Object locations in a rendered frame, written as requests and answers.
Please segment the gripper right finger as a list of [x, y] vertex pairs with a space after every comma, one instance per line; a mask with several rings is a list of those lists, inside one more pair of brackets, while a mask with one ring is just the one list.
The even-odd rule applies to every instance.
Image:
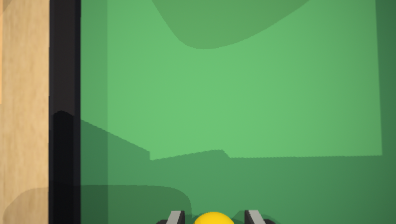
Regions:
[[275, 224], [275, 222], [263, 219], [258, 210], [245, 210], [244, 224]]

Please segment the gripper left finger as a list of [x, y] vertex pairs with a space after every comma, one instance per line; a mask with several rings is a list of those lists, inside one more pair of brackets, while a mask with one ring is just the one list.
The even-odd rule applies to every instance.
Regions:
[[156, 224], [185, 224], [185, 211], [171, 211], [168, 220], [160, 220]]

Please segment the yellow ball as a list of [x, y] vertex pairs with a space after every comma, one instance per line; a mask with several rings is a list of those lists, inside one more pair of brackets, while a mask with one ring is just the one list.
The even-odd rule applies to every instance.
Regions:
[[234, 222], [223, 213], [207, 212], [199, 216], [193, 224], [234, 224]]

